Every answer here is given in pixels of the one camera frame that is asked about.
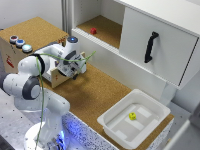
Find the white plastic bin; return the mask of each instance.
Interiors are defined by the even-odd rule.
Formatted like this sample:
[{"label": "white plastic bin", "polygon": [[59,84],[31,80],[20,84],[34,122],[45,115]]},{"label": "white plastic bin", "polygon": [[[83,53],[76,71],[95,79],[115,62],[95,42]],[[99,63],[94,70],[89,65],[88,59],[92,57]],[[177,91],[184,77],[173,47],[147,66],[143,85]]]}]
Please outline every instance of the white plastic bin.
[{"label": "white plastic bin", "polygon": [[[136,120],[129,119],[129,113]],[[169,115],[170,109],[140,90],[133,90],[103,115],[98,122],[105,133],[125,149],[136,149]]]}]

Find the cable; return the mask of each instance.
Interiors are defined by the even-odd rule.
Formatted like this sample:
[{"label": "cable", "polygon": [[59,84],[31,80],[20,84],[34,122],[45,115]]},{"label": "cable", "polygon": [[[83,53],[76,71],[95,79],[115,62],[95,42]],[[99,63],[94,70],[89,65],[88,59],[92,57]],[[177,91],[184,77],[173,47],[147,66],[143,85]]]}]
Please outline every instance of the cable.
[{"label": "cable", "polygon": [[[67,60],[67,59],[62,59],[62,58],[59,58],[59,57],[57,57],[57,56],[50,55],[50,54],[46,54],[46,53],[39,54],[39,55],[48,55],[48,56],[55,57],[55,58],[58,58],[58,59],[61,59],[61,60],[64,60],[64,61],[69,61],[69,62],[79,62],[79,61],[86,60],[86,61],[85,61],[85,63],[86,63],[86,62],[90,59],[90,57],[92,57],[95,53],[96,53],[96,51],[94,51],[90,56],[88,56],[88,57],[86,57],[86,58],[84,58],[84,59],[80,59],[80,60]],[[41,72],[40,72],[40,66],[39,66],[39,62],[38,62],[38,57],[36,57],[36,62],[37,62],[37,68],[38,68],[38,71],[39,71],[40,80],[41,80],[41,84],[42,84],[42,114],[41,114],[40,129],[39,129],[38,136],[37,136],[37,141],[36,141],[35,150],[37,149],[37,145],[38,145],[38,141],[39,141],[39,137],[40,137],[40,131],[41,131],[41,129],[42,129],[43,114],[44,114],[44,86],[43,86],[42,75],[41,75]]]},{"label": "cable", "polygon": [[42,128],[43,113],[44,113],[44,86],[43,86],[43,81],[42,81],[42,75],[41,75],[41,72],[40,72],[38,57],[36,57],[36,62],[37,62],[37,68],[38,68],[38,71],[39,71],[39,74],[40,74],[40,80],[41,80],[41,84],[42,84],[42,114],[41,114],[40,130],[38,132],[35,150],[37,149],[37,145],[38,145],[38,141],[39,141],[40,131],[41,131],[41,128]]}]

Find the yellow object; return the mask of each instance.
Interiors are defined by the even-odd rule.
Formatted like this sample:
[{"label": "yellow object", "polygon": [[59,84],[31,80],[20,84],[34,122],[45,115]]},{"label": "yellow object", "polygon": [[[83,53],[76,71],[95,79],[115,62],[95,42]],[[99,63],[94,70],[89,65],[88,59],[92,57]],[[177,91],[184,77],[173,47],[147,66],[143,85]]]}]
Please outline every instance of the yellow object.
[{"label": "yellow object", "polygon": [[134,112],[130,113],[130,114],[129,114],[129,118],[130,118],[131,120],[135,120],[135,119],[136,119],[136,114],[135,114]]}]

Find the cabinet handle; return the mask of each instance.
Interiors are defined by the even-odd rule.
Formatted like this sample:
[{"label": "cabinet handle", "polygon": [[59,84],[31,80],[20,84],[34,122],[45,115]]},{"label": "cabinet handle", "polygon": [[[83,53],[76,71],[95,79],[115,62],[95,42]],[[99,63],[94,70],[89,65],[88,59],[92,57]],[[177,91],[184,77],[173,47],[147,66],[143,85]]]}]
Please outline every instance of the cabinet handle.
[{"label": "cabinet handle", "polygon": [[149,42],[148,42],[148,45],[147,45],[146,54],[145,54],[145,60],[144,60],[145,63],[148,63],[148,62],[150,62],[150,61],[153,59],[153,58],[151,57],[151,50],[152,50],[152,47],[153,47],[153,40],[154,40],[155,38],[157,38],[158,36],[159,36],[158,33],[153,32],[153,33],[152,33],[152,36],[151,36],[150,39],[149,39]]}]

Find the cabinet drawer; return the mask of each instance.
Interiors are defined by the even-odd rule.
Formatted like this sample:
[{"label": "cabinet drawer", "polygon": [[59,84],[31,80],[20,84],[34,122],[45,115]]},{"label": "cabinet drawer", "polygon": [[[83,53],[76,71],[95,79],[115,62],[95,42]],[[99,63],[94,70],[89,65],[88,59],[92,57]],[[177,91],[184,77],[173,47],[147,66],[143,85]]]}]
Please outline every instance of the cabinet drawer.
[{"label": "cabinet drawer", "polygon": [[[145,63],[147,45],[152,33],[152,60]],[[179,85],[194,50],[197,37],[126,8],[119,53],[158,76]]]}]

